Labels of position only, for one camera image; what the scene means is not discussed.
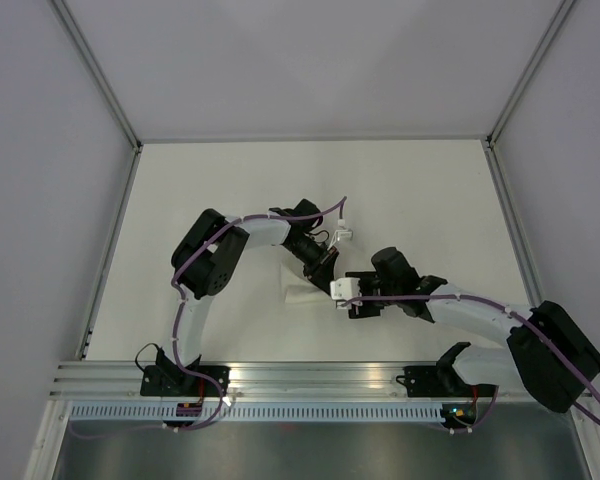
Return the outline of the white cloth napkin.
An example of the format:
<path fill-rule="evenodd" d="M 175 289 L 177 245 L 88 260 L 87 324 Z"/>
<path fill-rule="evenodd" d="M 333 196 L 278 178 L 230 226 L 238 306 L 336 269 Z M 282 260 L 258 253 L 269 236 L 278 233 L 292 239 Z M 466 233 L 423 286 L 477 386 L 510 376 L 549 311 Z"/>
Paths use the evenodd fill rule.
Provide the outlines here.
<path fill-rule="evenodd" d="M 303 275 L 303 264 L 291 254 L 280 263 L 280 289 L 287 305 L 333 304 L 329 292 L 324 292 Z"/>

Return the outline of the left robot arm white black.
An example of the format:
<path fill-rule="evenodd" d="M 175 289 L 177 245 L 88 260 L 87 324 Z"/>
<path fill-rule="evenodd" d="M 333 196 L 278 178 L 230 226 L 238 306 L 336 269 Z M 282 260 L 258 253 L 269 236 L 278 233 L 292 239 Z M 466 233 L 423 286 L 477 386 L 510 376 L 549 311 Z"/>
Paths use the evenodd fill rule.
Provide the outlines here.
<path fill-rule="evenodd" d="M 179 294 L 179 305 L 169 343 L 156 357 L 168 389 L 178 396 L 196 389 L 202 331 L 211 302 L 228 285 L 245 251 L 282 246 L 301 262 L 310 285 L 329 292 L 339 251 L 316 241 L 313 230 L 325 215 L 342 214 L 343 207 L 344 202 L 339 201 L 321 211 L 303 199 L 294 208 L 273 208 L 244 217 L 224 216 L 214 209 L 203 211 L 171 257 L 171 286 Z"/>

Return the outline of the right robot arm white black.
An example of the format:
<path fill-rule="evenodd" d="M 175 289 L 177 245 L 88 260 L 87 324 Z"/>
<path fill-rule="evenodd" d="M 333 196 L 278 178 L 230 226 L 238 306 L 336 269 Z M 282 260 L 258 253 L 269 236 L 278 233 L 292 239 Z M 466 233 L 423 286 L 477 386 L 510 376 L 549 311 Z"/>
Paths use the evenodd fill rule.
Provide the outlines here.
<path fill-rule="evenodd" d="M 460 341 L 432 370 L 438 395 L 460 397 L 476 388 L 526 391 L 557 413 L 566 412 L 600 373 L 600 353 L 559 304 L 511 307 L 461 290 L 446 279 L 421 276 L 394 247 L 377 252 L 369 272 L 348 272 L 330 284 L 331 298 L 352 319 L 376 317 L 389 306 L 436 325 L 493 342 Z"/>

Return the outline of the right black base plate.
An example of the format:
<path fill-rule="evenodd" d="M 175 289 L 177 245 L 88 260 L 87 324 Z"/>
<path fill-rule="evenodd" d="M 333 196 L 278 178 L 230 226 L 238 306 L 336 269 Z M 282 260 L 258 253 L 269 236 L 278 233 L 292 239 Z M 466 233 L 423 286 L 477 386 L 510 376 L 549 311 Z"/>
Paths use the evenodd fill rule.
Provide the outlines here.
<path fill-rule="evenodd" d="M 491 398 L 496 390 L 490 384 L 470 385 L 453 370 L 433 365 L 405 366 L 395 381 L 406 389 L 409 398 Z"/>

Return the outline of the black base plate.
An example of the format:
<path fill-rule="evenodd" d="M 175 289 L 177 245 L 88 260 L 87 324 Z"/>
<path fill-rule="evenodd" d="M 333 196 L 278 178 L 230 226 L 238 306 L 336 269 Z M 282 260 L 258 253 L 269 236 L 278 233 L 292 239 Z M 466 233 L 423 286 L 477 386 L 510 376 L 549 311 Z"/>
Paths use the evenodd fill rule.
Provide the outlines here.
<path fill-rule="evenodd" d="M 405 366 L 395 381 L 406 389 L 409 398 L 491 398 L 496 390 L 490 384 L 470 385 L 453 370 L 433 365 Z"/>
<path fill-rule="evenodd" d="M 214 379 L 225 393 L 230 383 L 230 368 L 226 365 L 202 365 L 198 372 Z M 204 397 L 217 398 L 218 389 L 211 381 L 183 373 L 179 369 L 165 373 L 156 365 L 144 369 L 140 387 L 143 397 Z"/>

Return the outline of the right side aluminium rail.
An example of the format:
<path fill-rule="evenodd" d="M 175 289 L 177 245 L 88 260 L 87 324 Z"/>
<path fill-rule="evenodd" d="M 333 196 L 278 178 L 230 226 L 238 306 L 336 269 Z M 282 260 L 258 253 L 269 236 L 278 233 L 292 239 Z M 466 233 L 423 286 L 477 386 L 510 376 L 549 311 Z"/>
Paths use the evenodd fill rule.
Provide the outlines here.
<path fill-rule="evenodd" d="M 526 297 L 532 306 L 539 306 L 545 299 L 545 293 L 523 223 L 515 205 L 513 191 L 506 177 L 504 166 L 496 152 L 495 143 L 490 137 L 486 137 L 481 140 L 481 144 L 513 247 Z"/>

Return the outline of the aluminium rail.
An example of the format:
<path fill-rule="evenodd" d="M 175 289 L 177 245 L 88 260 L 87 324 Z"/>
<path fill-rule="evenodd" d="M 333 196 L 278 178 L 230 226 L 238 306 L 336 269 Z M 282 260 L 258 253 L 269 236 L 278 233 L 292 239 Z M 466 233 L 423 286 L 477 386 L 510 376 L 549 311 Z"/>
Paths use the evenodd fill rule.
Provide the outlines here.
<path fill-rule="evenodd" d="M 506 177 L 504 166 L 496 152 L 495 143 L 490 137 L 486 137 L 481 140 L 481 144 L 513 247 L 526 297 L 532 306 L 539 306 L 545 299 L 545 293 L 523 223 L 515 205 L 513 191 Z"/>
<path fill-rule="evenodd" d="M 405 366 L 433 362 L 229 362 L 226 393 L 233 400 L 361 401 L 409 400 L 395 381 Z M 51 400 L 156 400 L 140 387 L 149 362 L 68 361 L 61 363 L 48 387 Z"/>
<path fill-rule="evenodd" d="M 122 190 L 117 198 L 115 210 L 113 212 L 112 222 L 107 233 L 106 242 L 102 257 L 98 266 L 97 275 L 94 280 L 94 285 L 86 305 L 85 315 L 79 342 L 77 344 L 74 358 L 76 360 L 84 360 L 87 356 L 87 351 L 90 345 L 94 324 L 97 320 L 99 305 L 106 286 L 108 272 L 114 256 L 117 240 L 120 234 L 122 223 L 129 201 L 129 197 L 133 188 L 134 179 L 141 158 L 143 147 L 136 147 L 133 150 L 133 155 L 129 167 L 124 177 Z"/>

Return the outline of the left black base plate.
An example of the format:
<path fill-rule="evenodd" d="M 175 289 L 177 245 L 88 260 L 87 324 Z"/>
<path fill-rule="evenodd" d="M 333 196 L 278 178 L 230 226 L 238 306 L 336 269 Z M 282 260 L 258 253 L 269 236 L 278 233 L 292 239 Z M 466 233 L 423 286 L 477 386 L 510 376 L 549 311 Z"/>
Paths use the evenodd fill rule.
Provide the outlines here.
<path fill-rule="evenodd" d="M 226 365 L 202 365 L 198 372 L 214 379 L 225 393 L 230 383 L 230 368 Z M 179 369 L 165 373 L 156 365 L 144 369 L 140 387 L 143 397 L 204 397 L 217 398 L 218 389 L 211 381 L 183 373 Z"/>

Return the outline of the left side aluminium rail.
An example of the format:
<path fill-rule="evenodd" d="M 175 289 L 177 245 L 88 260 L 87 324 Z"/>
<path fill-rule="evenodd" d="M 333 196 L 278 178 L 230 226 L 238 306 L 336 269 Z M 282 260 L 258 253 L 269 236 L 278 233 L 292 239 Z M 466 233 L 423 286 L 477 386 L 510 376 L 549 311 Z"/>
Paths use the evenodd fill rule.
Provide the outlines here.
<path fill-rule="evenodd" d="M 117 198 L 115 210 L 113 212 L 112 222 L 107 233 L 106 242 L 102 257 L 98 266 L 97 275 L 94 280 L 94 285 L 86 305 L 85 315 L 79 342 L 77 344 L 74 358 L 76 360 L 84 360 L 87 356 L 87 351 L 90 345 L 94 324 L 97 320 L 99 305 L 106 286 L 108 272 L 114 256 L 117 240 L 120 234 L 122 223 L 129 201 L 129 197 L 133 188 L 134 179 L 141 158 L 143 147 L 136 147 L 133 150 L 133 155 L 129 167 L 124 177 L 122 190 Z"/>

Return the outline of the aluminium front rail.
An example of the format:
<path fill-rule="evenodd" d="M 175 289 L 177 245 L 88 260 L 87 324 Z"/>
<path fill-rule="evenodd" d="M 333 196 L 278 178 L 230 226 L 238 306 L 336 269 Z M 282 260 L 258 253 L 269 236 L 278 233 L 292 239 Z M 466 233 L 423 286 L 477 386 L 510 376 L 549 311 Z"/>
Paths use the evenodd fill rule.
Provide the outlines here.
<path fill-rule="evenodd" d="M 361 401 L 409 400 L 395 381 L 405 366 L 433 362 L 229 362 L 226 393 L 233 400 Z M 48 387 L 51 400 L 156 400 L 140 387 L 149 362 L 68 361 L 61 363 Z"/>

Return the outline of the right aluminium frame post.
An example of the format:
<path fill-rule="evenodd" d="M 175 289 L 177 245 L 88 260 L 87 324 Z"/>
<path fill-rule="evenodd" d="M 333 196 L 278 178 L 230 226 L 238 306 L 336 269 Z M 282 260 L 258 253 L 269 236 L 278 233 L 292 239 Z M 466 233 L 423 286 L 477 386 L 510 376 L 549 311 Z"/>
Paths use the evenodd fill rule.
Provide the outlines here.
<path fill-rule="evenodd" d="M 503 108 L 496 118 L 491 130 L 484 137 L 483 145 L 487 149 L 493 149 L 498 139 L 503 134 L 510 118 L 514 114 L 526 90 L 530 86 L 550 49 L 557 40 L 569 17 L 578 6 L 578 0 L 561 0 L 558 2 L 555 12 L 552 14 L 539 41 L 526 62 L 520 76 L 508 96 Z"/>

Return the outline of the aluminium frame post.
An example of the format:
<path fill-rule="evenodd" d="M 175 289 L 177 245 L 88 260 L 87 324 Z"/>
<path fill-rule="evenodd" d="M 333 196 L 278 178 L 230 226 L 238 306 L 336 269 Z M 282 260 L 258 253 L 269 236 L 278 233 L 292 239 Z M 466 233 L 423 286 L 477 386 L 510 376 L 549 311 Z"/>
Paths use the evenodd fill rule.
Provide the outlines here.
<path fill-rule="evenodd" d="M 539 41 L 526 62 L 520 76 L 508 96 L 503 108 L 496 118 L 491 130 L 484 137 L 483 145 L 487 149 L 493 149 L 498 139 L 503 134 L 510 118 L 514 114 L 526 90 L 530 86 L 550 49 L 557 40 L 569 17 L 578 6 L 578 0 L 561 0 L 558 2 L 555 12 L 552 14 Z"/>
<path fill-rule="evenodd" d="M 114 92 L 100 62 L 79 25 L 69 3 L 65 0 L 50 0 L 48 4 L 71 42 L 79 60 L 101 95 L 118 129 L 134 151 L 142 147 L 142 141 L 132 126 L 118 96 Z"/>

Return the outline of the left aluminium frame post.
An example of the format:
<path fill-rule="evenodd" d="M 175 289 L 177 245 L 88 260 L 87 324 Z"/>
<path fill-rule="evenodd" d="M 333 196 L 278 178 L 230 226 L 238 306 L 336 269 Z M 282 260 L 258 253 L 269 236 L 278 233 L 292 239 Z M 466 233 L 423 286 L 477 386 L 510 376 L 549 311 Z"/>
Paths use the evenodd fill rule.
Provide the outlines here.
<path fill-rule="evenodd" d="M 48 4 L 71 42 L 79 60 L 101 95 L 118 129 L 134 151 L 142 147 L 142 141 L 132 126 L 118 96 L 114 92 L 100 62 L 79 25 L 69 3 L 65 0 L 50 0 Z"/>

